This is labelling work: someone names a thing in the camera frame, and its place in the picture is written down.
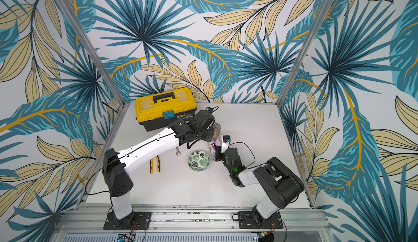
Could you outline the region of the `purple oats bag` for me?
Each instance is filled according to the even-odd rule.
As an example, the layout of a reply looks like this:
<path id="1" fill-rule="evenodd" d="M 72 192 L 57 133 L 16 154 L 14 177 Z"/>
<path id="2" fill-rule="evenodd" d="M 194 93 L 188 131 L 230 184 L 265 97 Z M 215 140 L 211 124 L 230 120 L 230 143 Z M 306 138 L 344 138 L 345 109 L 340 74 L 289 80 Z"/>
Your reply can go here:
<path id="1" fill-rule="evenodd" d="M 212 141 L 209 143 L 211 156 L 214 161 L 221 161 L 222 160 L 222 141 L 223 141 L 223 135 L 221 133 L 221 126 L 220 124 L 215 122 L 212 128 L 214 129 L 214 134 L 212 137 Z"/>

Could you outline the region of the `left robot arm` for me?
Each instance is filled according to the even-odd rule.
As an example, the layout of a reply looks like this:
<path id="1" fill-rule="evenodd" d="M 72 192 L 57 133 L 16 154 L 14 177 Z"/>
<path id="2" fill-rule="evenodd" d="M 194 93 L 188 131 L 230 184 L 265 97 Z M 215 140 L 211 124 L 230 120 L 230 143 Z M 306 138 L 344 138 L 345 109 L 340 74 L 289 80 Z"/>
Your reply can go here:
<path id="1" fill-rule="evenodd" d="M 133 188 L 130 174 L 150 159 L 173 148 L 186 144 L 190 149 L 201 140 L 209 143 L 214 135 L 213 112 L 217 109 L 207 107 L 188 122 L 178 119 L 140 144 L 120 151 L 111 148 L 105 152 L 102 174 L 110 192 L 112 220 L 116 227 L 124 229 L 136 222 L 130 202 L 130 191 Z"/>

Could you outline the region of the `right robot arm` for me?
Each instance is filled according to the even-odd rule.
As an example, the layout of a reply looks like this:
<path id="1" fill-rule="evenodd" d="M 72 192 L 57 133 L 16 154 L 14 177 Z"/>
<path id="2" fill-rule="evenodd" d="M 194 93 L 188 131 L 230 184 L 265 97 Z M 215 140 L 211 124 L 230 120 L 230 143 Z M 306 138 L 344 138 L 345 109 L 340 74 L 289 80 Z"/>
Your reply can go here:
<path id="1" fill-rule="evenodd" d="M 247 168 L 236 148 L 215 146 L 214 160 L 221 161 L 232 183 L 240 188 L 259 184 L 266 196 L 250 212 L 238 212 L 241 229 L 282 228 L 279 210 L 284 209 L 304 191 L 301 179 L 278 158 L 272 157 L 258 166 Z"/>

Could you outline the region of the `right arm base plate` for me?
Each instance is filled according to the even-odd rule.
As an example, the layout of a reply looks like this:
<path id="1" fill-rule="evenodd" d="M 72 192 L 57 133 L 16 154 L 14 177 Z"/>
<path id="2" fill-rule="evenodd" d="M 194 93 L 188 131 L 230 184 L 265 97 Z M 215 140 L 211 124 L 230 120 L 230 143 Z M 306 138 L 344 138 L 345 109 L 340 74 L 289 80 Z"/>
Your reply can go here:
<path id="1" fill-rule="evenodd" d="M 241 211 L 233 215 L 233 220 L 237 221 L 242 230 L 261 230 L 261 229 L 282 229 L 284 227 L 281 215 L 275 212 L 269 218 L 264 219 L 255 211 Z"/>

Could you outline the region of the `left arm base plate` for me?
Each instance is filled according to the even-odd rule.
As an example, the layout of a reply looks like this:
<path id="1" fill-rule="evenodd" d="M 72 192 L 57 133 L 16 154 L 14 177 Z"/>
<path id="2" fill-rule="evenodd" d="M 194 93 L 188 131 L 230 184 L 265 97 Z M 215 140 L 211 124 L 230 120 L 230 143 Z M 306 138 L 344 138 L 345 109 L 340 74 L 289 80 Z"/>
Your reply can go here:
<path id="1" fill-rule="evenodd" d="M 151 212 L 131 212 L 127 217 L 119 220 L 113 212 L 107 214 L 104 230 L 148 230 L 151 222 Z"/>

